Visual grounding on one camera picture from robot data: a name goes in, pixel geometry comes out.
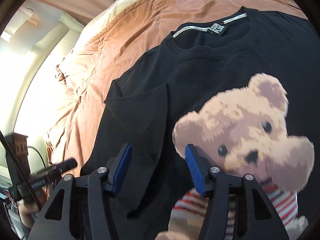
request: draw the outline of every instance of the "orange bedspread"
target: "orange bedspread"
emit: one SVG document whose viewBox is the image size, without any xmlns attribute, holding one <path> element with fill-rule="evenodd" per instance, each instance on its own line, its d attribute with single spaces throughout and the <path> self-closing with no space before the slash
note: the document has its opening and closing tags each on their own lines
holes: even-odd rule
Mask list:
<svg viewBox="0 0 320 240">
<path fill-rule="evenodd" d="M 49 160 L 76 158 L 79 166 L 72 173 L 79 176 L 93 149 L 112 80 L 179 25 L 214 21 L 241 6 L 305 18 L 292 0 L 138 0 L 121 11 L 56 68 L 56 91 L 49 95 L 44 127 Z"/>
</svg>

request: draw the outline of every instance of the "cable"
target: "cable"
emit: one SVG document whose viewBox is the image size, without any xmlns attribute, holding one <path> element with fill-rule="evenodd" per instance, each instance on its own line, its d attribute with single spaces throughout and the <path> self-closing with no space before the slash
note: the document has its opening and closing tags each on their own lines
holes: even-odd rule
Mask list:
<svg viewBox="0 0 320 240">
<path fill-rule="evenodd" d="M 4 135 L 2 134 L 1 131 L 0 131 L 0 142 L 2 143 L 2 145 L 4 146 L 4 148 L 8 152 L 8 154 L 10 155 L 10 157 L 12 158 L 12 160 L 13 160 L 14 164 L 16 165 L 17 170 L 18 170 L 23 182 L 26 184 L 29 192 L 31 193 L 34 201 L 36 202 L 39 211 L 41 211 L 40 201 L 38 200 L 35 191 L 32 189 L 32 187 L 31 187 L 31 185 L 30 185 L 30 183 L 29 183 L 29 181 L 27 179 L 27 176 L 25 175 L 23 169 L 21 168 L 21 165 L 20 165 L 17 157 L 14 155 L 10 145 L 8 144 L 7 140 L 5 139 L 5 137 L 4 137 Z"/>
<path fill-rule="evenodd" d="M 31 146 L 31 145 L 28 146 L 28 148 L 35 150 L 35 151 L 39 154 L 39 156 L 40 156 L 40 158 L 41 158 L 41 160 L 42 160 L 43 166 L 45 167 L 45 163 L 44 163 L 44 160 L 43 160 L 40 152 L 39 152 L 35 147 L 33 147 L 33 146 Z"/>
</svg>

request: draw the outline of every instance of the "teddy bear ear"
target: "teddy bear ear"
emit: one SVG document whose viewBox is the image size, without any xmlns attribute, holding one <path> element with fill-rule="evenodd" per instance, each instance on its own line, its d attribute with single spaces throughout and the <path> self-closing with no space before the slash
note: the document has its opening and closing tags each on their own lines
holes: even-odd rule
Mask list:
<svg viewBox="0 0 320 240">
<path fill-rule="evenodd" d="M 264 73 L 256 74 L 250 79 L 248 88 L 258 97 L 266 98 L 271 107 L 284 112 L 284 115 L 287 114 L 287 92 L 284 90 L 278 79 Z"/>
</svg>

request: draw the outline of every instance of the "teddy bear print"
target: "teddy bear print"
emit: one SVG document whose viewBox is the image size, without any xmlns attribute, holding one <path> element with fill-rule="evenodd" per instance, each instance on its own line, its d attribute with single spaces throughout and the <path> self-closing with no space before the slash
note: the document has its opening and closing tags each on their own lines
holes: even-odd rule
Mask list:
<svg viewBox="0 0 320 240">
<path fill-rule="evenodd" d="M 193 144 L 212 166 L 241 177 L 250 173 L 260 183 L 271 180 L 282 192 L 296 196 L 308 182 L 315 154 L 308 138 L 287 135 L 287 110 L 279 80 L 256 74 L 247 87 L 218 93 L 198 113 L 181 117 L 172 132 L 173 143 L 182 158 L 186 146 Z M 300 217 L 286 225 L 290 240 L 307 224 Z M 189 239 L 186 232 L 163 232 L 159 239 Z"/>
</svg>

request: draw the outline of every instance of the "black clothing tag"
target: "black clothing tag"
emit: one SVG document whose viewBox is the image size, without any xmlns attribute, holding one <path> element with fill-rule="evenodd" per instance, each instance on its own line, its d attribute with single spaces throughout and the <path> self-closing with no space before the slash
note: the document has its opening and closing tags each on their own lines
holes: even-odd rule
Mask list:
<svg viewBox="0 0 320 240">
<path fill-rule="evenodd" d="M 222 36 L 225 31 L 227 29 L 227 26 L 225 25 L 220 25 L 218 23 L 214 23 L 209 29 L 208 31 L 215 34 L 215 35 L 218 35 L 218 36 Z"/>
</svg>

